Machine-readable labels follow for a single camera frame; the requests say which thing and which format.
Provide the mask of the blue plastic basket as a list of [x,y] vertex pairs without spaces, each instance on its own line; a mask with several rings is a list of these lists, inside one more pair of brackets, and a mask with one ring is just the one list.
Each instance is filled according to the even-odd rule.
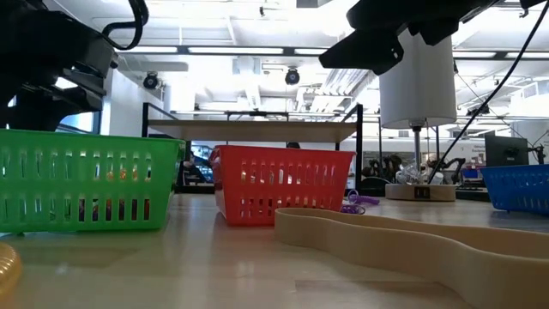
[[495,209],[549,215],[549,164],[485,167],[481,173]]

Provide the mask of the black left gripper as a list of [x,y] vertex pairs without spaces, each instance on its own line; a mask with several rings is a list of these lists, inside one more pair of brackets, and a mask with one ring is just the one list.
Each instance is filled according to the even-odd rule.
[[114,56],[101,33],[41,0],[0,0],[0,102],[15,96],[9,128],[55,130],[100,112]]

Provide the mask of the red plastic basket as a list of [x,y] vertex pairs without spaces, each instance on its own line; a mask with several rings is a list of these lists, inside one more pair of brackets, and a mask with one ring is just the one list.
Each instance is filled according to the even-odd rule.
[[209,157],[215,202],[226,224],[263,227],[282,208],[338,212],[355,153],[220,145]]

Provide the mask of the white shade table lamp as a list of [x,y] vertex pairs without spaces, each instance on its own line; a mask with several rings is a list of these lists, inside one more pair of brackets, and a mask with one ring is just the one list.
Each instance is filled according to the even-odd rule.
[[384,129],[413,131],[414,164],[421,171],[420,132],[456,121],[451,38],[435,45],[420,35],[400,34],[402,60],[379,77],[380,119]]

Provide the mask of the crumpled clear plastic wrap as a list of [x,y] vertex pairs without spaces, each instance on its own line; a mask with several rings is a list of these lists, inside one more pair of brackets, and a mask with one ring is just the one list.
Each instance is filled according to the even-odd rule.
[[395,182],[403,185],[428,185],[430,175],[430,167],[421,166],[418,170],[416,166],[408,165],[395,174]]

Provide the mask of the beige rubber band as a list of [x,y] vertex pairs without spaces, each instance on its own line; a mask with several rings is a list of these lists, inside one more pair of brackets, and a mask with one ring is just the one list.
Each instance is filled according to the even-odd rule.
[[275,211],[282,243],[437,282],[476,309],[549,309],[549,233],[322,209]]

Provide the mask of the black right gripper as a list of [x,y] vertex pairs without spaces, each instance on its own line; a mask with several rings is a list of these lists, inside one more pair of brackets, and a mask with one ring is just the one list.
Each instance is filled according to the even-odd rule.
[[498,0],[359,0],[347,12],[355,29],[319,56],[327,69],[371,70],[380,76],[404,56],[398,36],[408,30],[436,45]]

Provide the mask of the black computer monitor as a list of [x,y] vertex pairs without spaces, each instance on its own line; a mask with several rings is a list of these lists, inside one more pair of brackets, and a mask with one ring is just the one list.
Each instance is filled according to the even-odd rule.
[[524,166],[529,164],[528,141],[519,137],[486,136],[488,167]]

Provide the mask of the green plastic basket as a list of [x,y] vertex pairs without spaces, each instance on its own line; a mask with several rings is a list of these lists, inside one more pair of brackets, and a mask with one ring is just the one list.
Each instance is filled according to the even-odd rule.
[[[164,226],[184,150],[174,139],[0,130],[0,233]],[[109,181],[109,163],[151,165],[149,181]]]

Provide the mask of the long ceiling light bar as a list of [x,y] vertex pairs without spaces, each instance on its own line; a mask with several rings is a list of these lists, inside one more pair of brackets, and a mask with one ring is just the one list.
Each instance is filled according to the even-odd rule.
[[318,56],[327,51],[321,47],[291,46],[241,46],[241,45],[143,45],[120,53],[132,54],[178,54],[200,56]]

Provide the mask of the wooden shelf riser black legs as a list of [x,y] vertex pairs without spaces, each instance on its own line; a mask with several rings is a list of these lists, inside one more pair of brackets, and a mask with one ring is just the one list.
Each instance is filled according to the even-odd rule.
[[189,159],[190,152],[208,160],[218,144],[285,148],[288,142],[298,142],[301,148],[353,151],[350,175],[356,189],[363,167],[363,108],[354,107],[340,122],[292,121],[290,116],[289,112],[166,112],[145,102],[142,136],[185,141],[184,159],[176,180],[177,193],[214,192],[211,167],[200,167],[209,183],[184,184],[183,162]]

